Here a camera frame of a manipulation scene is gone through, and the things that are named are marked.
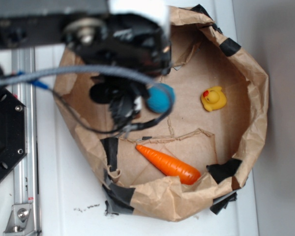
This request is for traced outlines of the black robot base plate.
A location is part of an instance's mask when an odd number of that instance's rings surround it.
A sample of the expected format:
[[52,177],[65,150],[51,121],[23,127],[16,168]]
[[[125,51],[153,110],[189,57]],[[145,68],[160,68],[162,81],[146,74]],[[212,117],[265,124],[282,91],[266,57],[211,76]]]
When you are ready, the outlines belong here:
[[0,88],[0,183],[23,159],[25,149],[24,105]]

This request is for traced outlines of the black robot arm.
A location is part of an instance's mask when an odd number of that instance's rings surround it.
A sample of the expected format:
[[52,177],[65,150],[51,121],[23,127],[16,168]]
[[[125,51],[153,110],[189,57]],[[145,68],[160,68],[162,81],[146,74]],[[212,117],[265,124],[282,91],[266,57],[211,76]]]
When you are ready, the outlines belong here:
[[162,0],[0,0],[0,49],[64,44],[83,65],[45,69],[28,74],[0,74],[0,88],[69,73],[94,73],[101,82],[89,90],[98,104],[109,104],[113,133],[157,125],[172,111],[174,100],[164,88],[168,105],[161,115],[135,123],[155,77],[171,68],[170,9]]

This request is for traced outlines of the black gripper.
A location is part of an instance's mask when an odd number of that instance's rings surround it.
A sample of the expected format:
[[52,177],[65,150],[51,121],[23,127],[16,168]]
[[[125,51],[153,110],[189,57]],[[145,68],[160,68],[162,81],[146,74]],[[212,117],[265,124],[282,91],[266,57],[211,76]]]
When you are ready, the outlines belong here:
[[91,100],[108,104],[113,121],[112,132],[137,131],[150,128],[150,122],[132,123],[141,116],[142,99],[149,98],[147,85],[127,78],[107,75],[92,76]]

